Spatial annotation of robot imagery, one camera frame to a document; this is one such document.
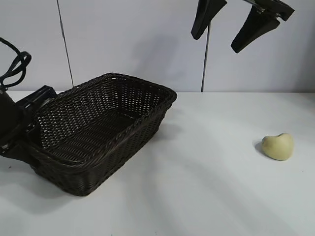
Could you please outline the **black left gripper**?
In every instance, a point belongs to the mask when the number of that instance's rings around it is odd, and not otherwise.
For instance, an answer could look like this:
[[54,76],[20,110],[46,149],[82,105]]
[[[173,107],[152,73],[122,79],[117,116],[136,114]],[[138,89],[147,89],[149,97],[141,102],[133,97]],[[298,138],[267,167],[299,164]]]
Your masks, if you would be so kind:
[[[39,167],[39,161],[29,149],[30,146],[42,147],[40,126],[32,123],[32,116],[45,102],[55,97],[55,90],[47,85],[17,102],[6,91],[0,91],[1,154],[6,153],[6,158],[22,161],[32,168]],[[16,141],[24,133],[27,135],[27,142]]]

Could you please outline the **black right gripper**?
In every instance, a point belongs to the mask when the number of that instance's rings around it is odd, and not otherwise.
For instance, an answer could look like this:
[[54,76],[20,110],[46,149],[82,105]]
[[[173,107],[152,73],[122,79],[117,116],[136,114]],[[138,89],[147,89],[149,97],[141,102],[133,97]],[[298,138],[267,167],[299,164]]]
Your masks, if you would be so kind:
[[[241,52],[245,47],[262,35],[276,29],[280,17],[287,21],[295,11],[291,6],[281,0],[244,0],[252,6],[242,28],[231,43],[235,53]],[[191,35],[198,40],[204,33],[211,20],[227,4],[225,0],[199,0]]]

